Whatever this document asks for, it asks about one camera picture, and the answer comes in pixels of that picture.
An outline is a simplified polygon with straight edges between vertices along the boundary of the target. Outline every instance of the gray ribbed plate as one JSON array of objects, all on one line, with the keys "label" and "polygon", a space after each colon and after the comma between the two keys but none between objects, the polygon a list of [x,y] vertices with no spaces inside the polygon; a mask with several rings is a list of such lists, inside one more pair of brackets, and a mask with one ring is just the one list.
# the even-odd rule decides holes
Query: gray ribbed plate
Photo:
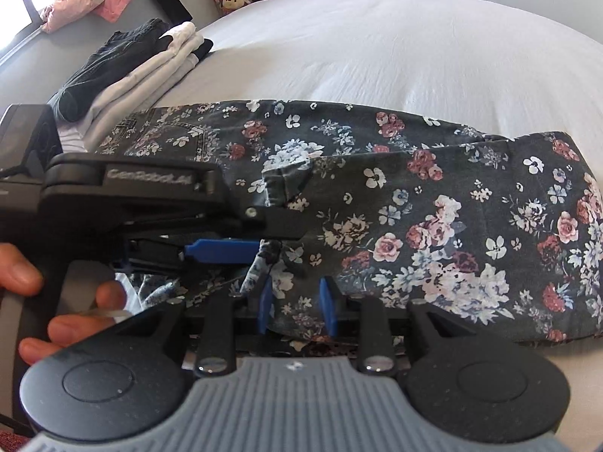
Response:
[{"label": "gray ribbed plate", "polygon": [[467,442],[425,421],[397,383],[357,373],[345,357],[246,358],[199,380],[153,430],[111,444],[38,435],[22,452],[569,452],[552,434],[522,444]]}]

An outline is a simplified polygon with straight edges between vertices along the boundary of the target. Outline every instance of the floral pants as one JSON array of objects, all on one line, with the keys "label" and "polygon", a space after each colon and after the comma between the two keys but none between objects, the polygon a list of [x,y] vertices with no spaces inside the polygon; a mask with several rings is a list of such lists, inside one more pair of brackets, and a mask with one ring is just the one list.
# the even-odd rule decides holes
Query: floral pants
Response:
[{"label": "floral pants", "polygon": [[[181,281],[189,304],[269,271],[271,329],[324,341],[318,285],[332,275],[345,293],[424,298],[517,341],[601,331],[601,192],[564,133],[513,140],[358,105],[243,101],[135,114],[98,152],[212,161],[242,203],[303,213],[306,235],[265,241],[249,270]],[[147,305],[183,290],[138,286]]]}]

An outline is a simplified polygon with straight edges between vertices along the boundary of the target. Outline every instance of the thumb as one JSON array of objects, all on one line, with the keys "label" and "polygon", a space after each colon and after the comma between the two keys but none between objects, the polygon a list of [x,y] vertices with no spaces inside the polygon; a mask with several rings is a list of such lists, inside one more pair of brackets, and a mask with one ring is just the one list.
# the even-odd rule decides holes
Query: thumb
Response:
[{"label": "thumb", "polygon": [[43,282],[38,269],[15,246],[0,243],[1,287],[22,296],[33,296],[40,292]]}]

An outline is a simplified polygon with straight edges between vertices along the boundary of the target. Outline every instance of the mattress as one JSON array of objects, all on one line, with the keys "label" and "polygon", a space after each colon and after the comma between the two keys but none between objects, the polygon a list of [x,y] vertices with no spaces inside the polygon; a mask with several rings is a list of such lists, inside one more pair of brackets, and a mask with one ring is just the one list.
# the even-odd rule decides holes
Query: mattress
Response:
[{"label": "mattress", "polygon": [[[570,134],[603,179],[603,46],[481,0],[265,0],[203,29],[212,55],[156,107],[240,99],[404,110],[518,137]],[[559,437],[603,442],[603,341],[540,350],[565,372]]]}]

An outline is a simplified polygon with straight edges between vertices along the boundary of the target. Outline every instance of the human hand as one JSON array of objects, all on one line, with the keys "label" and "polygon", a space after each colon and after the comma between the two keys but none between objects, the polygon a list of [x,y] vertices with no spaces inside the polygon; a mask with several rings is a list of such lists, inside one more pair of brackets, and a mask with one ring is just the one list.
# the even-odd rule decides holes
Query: human hand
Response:
[{"label": "human hand", "polygon": [[[26,297],[34,296],[40,292],[43,286],[40,272],[16,247],[8,243],[0,243],[0,286]],[[123,309],[125,302],[125,291],[119,282],[105,282],[96,290],[96,304],[99,309]],[[50,342],[25,338],[19,344],[19,355],[25,362],[32,365],[113,324],[112,318],[100,316],[56,316],[48,324]]]}]

